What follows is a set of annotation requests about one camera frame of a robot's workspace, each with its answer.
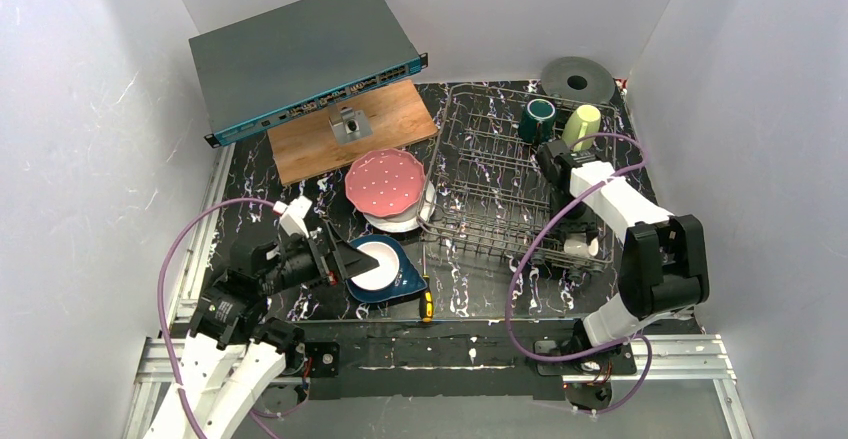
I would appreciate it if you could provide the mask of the small patterned flower dish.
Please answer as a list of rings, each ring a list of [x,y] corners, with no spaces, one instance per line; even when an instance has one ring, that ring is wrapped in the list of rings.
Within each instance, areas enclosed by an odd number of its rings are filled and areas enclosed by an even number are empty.
[[[586,234],[571,234],[563,241],[563,252],[572,256],[595,258],[599,249],[598,238],[589,239]]]

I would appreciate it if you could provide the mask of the white bowl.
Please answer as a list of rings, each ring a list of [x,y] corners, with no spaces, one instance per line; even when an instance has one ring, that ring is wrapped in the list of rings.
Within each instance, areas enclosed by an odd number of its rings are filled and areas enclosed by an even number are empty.
[[[366,242],[357,249],[378,262],[378,266],[351,278],[353,284],[366,291],[378,291],[390,286],[400,270],[400,258],[395,250],[382,242]]]

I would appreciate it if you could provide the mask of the light green mug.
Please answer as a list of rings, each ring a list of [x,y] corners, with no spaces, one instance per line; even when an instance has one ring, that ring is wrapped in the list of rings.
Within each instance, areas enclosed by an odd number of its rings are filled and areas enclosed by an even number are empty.
[[[562,141],[573,151],[584,151],[592,147],[594,138],[584,137],[599,132],[601,111],[594,105],[584,104],[577,107],[566,121]]]

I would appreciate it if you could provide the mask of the dark green mug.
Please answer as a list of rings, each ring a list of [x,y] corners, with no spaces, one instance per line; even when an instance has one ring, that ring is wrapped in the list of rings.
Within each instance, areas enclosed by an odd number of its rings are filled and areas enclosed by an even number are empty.
[[[548,142],[553,135],[556,107],[547,99],[532,99],[522,109],[518,135],[528,144]]]

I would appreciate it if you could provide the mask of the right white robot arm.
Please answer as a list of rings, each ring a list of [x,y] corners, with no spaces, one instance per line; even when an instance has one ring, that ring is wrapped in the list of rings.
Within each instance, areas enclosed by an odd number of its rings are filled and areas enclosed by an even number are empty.
[[[602,221],[622,246],[616,294],[576,325],[563,353],[631,336],[664,314],[708,299],[704,228],[696,217],[656,205],[588,150],[555,140],[540,145],[535,157],[550,185],[550,232],[590,243]]]

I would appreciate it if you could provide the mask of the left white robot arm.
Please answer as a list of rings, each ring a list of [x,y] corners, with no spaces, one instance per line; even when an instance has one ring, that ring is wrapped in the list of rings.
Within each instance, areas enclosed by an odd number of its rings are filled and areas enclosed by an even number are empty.
[[[303,330],[269,317],[269,297],[301,285],[335,285],[379,266],[329,224],[232,252],[230,265],[202,292],[181,354],[169,357],[174,381],[146,437],[232,437],[289,361],[306,356],[298,349]]]

